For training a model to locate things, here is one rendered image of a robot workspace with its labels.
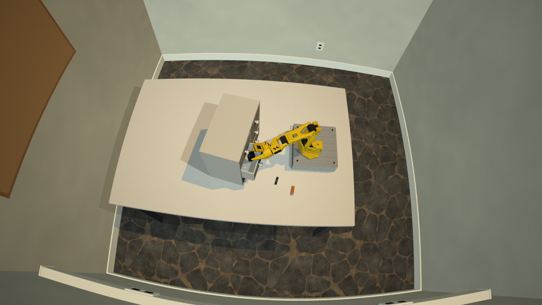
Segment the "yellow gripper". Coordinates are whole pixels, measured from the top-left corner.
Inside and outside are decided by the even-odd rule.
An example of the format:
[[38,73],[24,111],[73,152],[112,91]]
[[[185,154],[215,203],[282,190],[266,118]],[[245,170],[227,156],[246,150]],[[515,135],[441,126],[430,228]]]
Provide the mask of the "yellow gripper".
[[254,152],[263,151],[264,153],[259,156],[256,156],[256,158],[252,158],[251,160],[268,159],[274,155],[272,150],[270,150],[271,147],[267,141],[263,141],[261,143],[252,143],[252,145],[254,148],[251,151],[254,151]]

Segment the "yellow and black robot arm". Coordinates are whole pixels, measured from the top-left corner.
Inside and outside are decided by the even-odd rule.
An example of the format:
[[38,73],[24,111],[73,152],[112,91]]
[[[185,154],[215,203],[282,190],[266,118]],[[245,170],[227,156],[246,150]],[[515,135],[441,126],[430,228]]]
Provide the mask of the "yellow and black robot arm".
[[[301,133],[305,128],[307,129]],[[320,130],[321,129],[317,121],[313,122],[312,124],[310,122],[305,123],[295,130],[284,133],[284,136],[279,135],[278,137],[273,138],[271,141],[270,150],[272,150],[273,154],[276,155],[288,144],[292,145],[298,141],[298,148],[302,155],[309,159],[318,158],[319,151],[322,149],[322,141],[314,140],[317,137],[317,134],[319,134]],[[294,135],[297,136],[293,138]],[[279,140],[282,142],[281,146],[279,146]]]

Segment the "dark brown chest of drawers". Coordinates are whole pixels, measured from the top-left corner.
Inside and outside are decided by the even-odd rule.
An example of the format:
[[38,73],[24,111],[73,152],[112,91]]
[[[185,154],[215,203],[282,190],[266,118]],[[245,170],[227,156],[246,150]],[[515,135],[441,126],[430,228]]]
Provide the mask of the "dark brown chest of drawers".
[[240,158],[259,105],[223,93],[199,150],[210,176],[243,185]]

